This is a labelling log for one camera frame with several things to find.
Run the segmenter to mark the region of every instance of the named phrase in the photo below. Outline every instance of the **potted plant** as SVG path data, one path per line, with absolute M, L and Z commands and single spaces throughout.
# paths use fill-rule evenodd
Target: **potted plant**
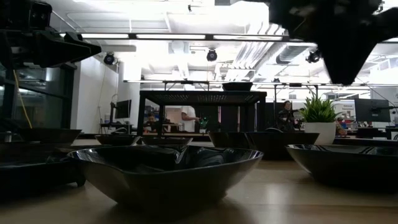
M 306 133 L 319 133 L 315 144 L 333 144 L 336 135 L 335 109 L 330 100 L 321 100 L 315 94 L 307 98 L 301 114 L 305 121 Z
M 207 118 L 203 118 L 200 120 L 200 130 L 199 133 L 206 133 L 206 128 L 207 128 L 207 123 L 209 122 L 209 120 Z

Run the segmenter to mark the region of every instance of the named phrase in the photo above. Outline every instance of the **white ceiling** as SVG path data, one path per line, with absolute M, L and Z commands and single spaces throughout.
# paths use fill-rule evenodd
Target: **white ceiling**
M 145 32 L 145 33 L 190 33 L 190 34 L 268 34 L 283 32 L 277 26 L 269 24 L 268 9 L 263 3 L 237 2 L 231 6 L 215 6 L 215 0 L 46 0 L 65 22 L 53 15 L 52 26 L 60 31 L 74 27 L 78 32 Z M 135 54 L 140 58 L 142 74 L 150 78 L 175 78 L 175 72 L 181 72 L 182 62 L 186 63 L 189 74 L 197 78 L 200 71 L 217 73 L 222 63 L 233 62 L 231 67 L 254 69 L 230 70 L 226 74 L 231 80 L 271 81 L 279 78 L 282 82 L 327 82 L 328 76 L 322 61 L 308 64 L 304 50 L 288 66 L 276 65 L 275 58 L 282 50 L 272 43 L 242 42 L 186 42 L 190 47 L 201 50 L 189 50 L 184 57 L 169 52 L 167 41 L 102 40 L 105 45 L 135 45 Z M 217 63 L 206 60 L 208 49 L 216 49 Z M 398 57 L 398 45 L 379 44 L 373 50 L 369 61 L 381 57 Z M 362 76 L 368 76 L 369 69 Z

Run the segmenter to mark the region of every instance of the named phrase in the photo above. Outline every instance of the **security camera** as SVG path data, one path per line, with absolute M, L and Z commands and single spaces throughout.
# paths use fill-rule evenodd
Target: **security camera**
M 118 62 L 118 59 L 114 57 L 114 52 L 108 52 L 106 53 L 106 56 L 104 57 L 104 63 L 107 65 L 114 65 Z
M 207 61 L 208 62 L 214 62 L 217 60 L 217 53 L 215 49 L 210 49 L 209 52 L 207 53 Z
M 305 59 L 308 63 L 317 63 L 322 58 L 321 52 L 316 50 L 310 50 L 310 54 Z

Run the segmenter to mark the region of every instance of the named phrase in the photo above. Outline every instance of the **window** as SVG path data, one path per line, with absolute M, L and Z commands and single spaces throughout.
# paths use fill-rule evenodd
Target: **window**
M 62 128 L 62 99 L 21 88 L 19 91 L 33 127 Z M 19 97 L 13 119 L 29 126 Z
M 17 70 L 19 91 L 34 128 L 69 128 L 72 108 L 73 74 L 71 66 L 29 67 Z M 17 95 L 14 72 L 0 66 L 0 115 L 29 127 L 21 98 Z
M 6 68 L 4 68 L 0 63 L 0 77 L 6 77 Z
M 20 83 L 48 91 L 54 94 L 65 94 L 65 74 L 60 68 L 28 68 L 18 70 Z

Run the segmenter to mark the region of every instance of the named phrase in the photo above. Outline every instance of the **computer monitor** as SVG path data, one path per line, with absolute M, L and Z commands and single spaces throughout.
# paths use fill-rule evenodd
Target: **computer monitor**
M 357 121 L 391 122 L 387 100 L 355 99 Z
M 120 101 L 116 103 L 116 119 L 129 118 L 131 111 L 131 100 Z

